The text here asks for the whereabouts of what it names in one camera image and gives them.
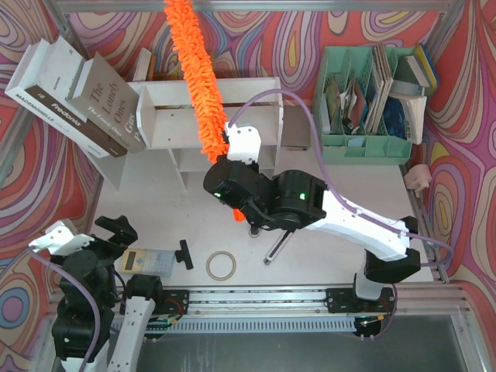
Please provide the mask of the black silver pen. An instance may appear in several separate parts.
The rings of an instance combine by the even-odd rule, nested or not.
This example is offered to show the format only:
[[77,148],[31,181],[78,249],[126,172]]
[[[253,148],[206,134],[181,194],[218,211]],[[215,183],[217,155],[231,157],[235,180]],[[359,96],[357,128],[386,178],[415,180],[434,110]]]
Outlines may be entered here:
[[283,231],[276,242],[268,250],[263,259],[263,263],[267,266],[270,265],[277,258],[277,255],[284,249],[285,245],[293,235],[294,231]]

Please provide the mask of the orange microfiber duster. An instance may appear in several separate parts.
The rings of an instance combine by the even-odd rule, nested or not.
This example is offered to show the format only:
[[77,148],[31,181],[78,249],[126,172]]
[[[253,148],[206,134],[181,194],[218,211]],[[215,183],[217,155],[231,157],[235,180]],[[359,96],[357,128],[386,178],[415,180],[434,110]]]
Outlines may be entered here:
[[164,12],[195,111],[201,151],[215,164],[229,149],[222,135],[228,117],[198,17],[191,1],[166,1]]

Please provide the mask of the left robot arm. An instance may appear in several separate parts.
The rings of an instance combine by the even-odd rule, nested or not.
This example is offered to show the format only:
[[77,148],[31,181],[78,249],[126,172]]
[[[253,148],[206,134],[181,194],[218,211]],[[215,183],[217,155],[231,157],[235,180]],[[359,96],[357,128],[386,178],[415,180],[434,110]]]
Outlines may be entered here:
[[146,325],[163,299],[162,283],[135,274],[118,294],[114,263],[138,235],[124,215],[95,223],[112,236],[62,238],[62,224],[49,234],[56,244],[50,262],[63,271],[64,296],[52,327],[56,356],[65,371],[134,371]]

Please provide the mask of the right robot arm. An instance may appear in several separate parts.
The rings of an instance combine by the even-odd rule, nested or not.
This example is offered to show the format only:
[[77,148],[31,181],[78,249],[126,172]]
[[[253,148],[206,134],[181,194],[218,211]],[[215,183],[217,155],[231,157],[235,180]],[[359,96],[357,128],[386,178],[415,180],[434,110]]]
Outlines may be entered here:
[[375,301],[385,285],[397,284],[421,268],[404,220],[394,222],[339,200],[323,180],[302,170],[268,178],[256,164],[221,156],[207,171],[203,188],[240,212],[251,234],[282,230],[274,250],[298,229],[330,233],[361,245],[366,253],[353,280],[359,299]]

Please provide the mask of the black white stapler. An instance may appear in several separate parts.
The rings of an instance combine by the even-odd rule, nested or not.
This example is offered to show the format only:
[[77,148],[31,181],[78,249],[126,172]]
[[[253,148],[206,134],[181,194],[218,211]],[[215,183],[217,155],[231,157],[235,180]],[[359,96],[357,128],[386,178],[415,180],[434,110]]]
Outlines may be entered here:
[[251,237],[258,237],[260,235],[260,229],[257,227],[251,226],[250,230],[249,230],[249,235]]

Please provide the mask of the black T-shaped clip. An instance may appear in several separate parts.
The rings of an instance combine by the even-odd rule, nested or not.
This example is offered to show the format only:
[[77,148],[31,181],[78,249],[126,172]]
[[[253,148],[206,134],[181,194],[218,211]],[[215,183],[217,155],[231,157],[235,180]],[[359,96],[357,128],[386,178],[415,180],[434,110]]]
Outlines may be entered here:
[[180,249],[174,252],[175,260],[177,263],[183,263],[187,270],[192,270],[194,264],[191,259],[191,254],[188,248],[188,243],[186,239],[179,241]]

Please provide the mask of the grey notebook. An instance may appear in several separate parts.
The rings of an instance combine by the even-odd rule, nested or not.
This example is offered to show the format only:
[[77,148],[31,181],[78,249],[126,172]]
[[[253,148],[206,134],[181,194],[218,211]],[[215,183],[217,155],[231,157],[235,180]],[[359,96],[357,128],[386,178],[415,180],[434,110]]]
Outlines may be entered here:
[[307,150],[311,146],[310,128],[304,110],[297,106],[285,106],[281,145],[290,150]]

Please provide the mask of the mint green desk organizer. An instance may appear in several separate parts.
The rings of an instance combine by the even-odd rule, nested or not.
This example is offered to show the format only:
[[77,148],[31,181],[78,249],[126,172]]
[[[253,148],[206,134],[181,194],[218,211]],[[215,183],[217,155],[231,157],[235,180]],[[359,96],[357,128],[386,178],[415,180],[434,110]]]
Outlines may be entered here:
[[368,111],[360,117],[360,127],[354,134],[339,128],[324,133],[330,122],[327,113],[326,89],[331,80],[343,88],[352,78],[363,94],[368,93],[373,76],[373,48],[371,46],[327,46],[324,48],[312,100],[315,124],[318,126],[322,159],[326,164],[346,165],[403,165],[411,155],[412,143],[388,134],[380,122],[375,134],[364,130]]

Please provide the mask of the white Mademoiselle book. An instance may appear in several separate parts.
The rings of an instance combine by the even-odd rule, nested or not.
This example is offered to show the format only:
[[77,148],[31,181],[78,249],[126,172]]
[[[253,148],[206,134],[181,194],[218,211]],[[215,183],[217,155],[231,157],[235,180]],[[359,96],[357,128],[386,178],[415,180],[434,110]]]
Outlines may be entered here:
[[113,154],[106,135],[66,106],[81,56],[65,40],[28,46],[5,93],[94,157]]

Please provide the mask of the pink tape dispenser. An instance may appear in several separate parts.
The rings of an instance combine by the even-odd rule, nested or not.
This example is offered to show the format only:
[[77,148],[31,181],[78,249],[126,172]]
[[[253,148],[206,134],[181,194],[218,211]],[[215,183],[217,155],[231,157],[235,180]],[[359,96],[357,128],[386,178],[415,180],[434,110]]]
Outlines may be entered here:
[[414,191],[416,198],[420,197],[424,189],[429,188],[431,181],[432,175],[429,166],[426,164],[415,165],[404,176],[406,188]]

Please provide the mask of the The Lonely Ones book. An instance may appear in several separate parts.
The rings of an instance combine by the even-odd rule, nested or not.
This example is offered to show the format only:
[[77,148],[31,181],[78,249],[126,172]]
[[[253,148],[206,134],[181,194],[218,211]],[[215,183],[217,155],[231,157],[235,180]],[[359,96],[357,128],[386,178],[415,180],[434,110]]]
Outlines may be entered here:
[[139,95],[100,54],[83,63],[67,101],[128,152],[145,149],[136,124]]

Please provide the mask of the books behind shelf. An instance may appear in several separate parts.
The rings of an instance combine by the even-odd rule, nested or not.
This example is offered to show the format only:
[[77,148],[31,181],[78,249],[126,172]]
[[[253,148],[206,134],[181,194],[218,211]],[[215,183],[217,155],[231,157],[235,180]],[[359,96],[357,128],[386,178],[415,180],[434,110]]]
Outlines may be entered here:
[[177,57],[172,57],[168,66],[163,66],[160,58],[146,48],[141,49],[126,77],[126,80],[130,82],[176,81],[182,79],[183,71]]

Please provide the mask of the brown Fredonia book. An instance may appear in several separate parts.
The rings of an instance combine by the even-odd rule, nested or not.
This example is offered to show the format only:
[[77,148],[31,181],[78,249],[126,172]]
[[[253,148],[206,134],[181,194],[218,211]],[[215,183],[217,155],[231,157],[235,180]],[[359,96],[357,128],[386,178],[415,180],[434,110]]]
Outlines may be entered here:
[[77,145],[94,157],[123,157],[127,150],[67,100],[80,65],[79,58],[75,61],[45,58],[36,79],[26,88],[26,93],[47,109],[55,123],[67,130],[68,136]]

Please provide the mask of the blue yellow book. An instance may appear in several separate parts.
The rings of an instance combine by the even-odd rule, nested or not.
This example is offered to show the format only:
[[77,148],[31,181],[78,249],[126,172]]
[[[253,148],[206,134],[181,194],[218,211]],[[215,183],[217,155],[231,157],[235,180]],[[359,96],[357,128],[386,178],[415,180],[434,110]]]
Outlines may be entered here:
[[439,76],[425,46],[417,44],[406,57],[417,83],[424,88],[425,95],[431,98],[439,87]]

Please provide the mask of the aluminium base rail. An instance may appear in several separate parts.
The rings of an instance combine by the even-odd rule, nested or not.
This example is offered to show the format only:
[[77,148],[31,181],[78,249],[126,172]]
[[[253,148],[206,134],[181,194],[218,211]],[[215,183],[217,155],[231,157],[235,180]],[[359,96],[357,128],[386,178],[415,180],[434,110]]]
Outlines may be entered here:
[[[336,301],[328,285],[165,287],[188,291],[190,317],[324,316]],[[398,315],[453,315],[471,311],[469,296],[458,284],[407,283],[396,286]]]

